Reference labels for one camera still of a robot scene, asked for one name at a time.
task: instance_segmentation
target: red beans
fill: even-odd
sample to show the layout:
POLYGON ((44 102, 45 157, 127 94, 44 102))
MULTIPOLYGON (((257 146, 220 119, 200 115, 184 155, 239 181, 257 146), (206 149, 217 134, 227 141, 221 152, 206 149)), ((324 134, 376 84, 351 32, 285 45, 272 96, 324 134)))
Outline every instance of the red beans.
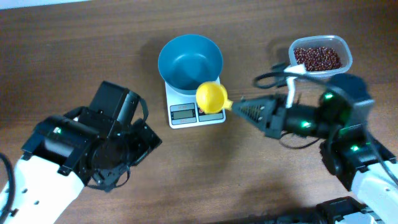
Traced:
POLYGON ((294 56, 297 63, 304 63, 309 72, 326 71, 341 68, 341 62, 336 51, 329 47, 296 48, 294 56))

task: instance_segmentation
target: brown wooden surface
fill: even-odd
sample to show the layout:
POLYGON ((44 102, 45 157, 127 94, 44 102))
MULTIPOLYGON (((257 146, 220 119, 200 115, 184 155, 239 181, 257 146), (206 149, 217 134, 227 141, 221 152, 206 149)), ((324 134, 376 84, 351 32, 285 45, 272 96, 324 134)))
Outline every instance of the brown wooden surface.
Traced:
MULTIPOLYGON (((338 35, 353 55, 349 72, 376 100, 371 131, 398 154, 394 2, 95 1, 0 11, 1 151, 15 163, 36 123, 87 105, 109 80, 147 100, 163 144, 124 187, 84 189, 57 223, 206 223, 349 195, 325 169, 318 144, 284 149, 231 113, 223 124, 172 130, 157 57, 173 37, 208 36, 223 53, 221 82, 238 100, 271 92, 251 80, 286 59, 295 39, 338 35)), ((314 104, 322 91, 304 83, 299 92, 314 104)))

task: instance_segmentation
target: clear plastic container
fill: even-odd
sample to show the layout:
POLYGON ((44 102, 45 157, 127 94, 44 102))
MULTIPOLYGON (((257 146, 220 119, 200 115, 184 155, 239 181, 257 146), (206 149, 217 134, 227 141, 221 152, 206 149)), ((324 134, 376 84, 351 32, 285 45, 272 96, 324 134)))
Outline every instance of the clear plastic container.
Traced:
POLYGON ((292 66, 297 65, 297 61, 294 56, 294 49, 298 47, 302 47, 304 49, 310 47, 330 47, 335 49, 336 53, 340 57, 341 68, 327 71, 307 72, 307 75, 314 78, 329 78, 339 73, 345 73, 353 64, 353 56, 349 51, 347 43, 341 37, 336 35, 319 35, 295 40, 289 47, 289 59, 292 66))

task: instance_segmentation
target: yellow scoop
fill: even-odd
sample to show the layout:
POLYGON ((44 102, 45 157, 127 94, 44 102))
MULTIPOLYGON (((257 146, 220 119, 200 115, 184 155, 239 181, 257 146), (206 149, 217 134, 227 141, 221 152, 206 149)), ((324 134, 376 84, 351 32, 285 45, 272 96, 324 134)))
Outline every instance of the yellow scoop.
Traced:
POLYGON ((202 83, 197 90, 198 106, 206 113, 218 113, 223 108, 231 110, 232 101, 223 85, 215 82, 202 83))

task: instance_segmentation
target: digital scale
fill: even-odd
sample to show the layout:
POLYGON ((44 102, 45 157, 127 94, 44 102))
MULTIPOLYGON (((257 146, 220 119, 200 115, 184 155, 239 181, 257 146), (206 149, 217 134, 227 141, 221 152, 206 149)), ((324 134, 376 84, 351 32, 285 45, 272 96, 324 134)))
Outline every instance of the digital scale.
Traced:
POLYGON ((197 104, 195 95, 184 95, 165 82, 169 125, 173 129, 189 128, 225 121, 225 110, 217 114, 205 114, 197 104))

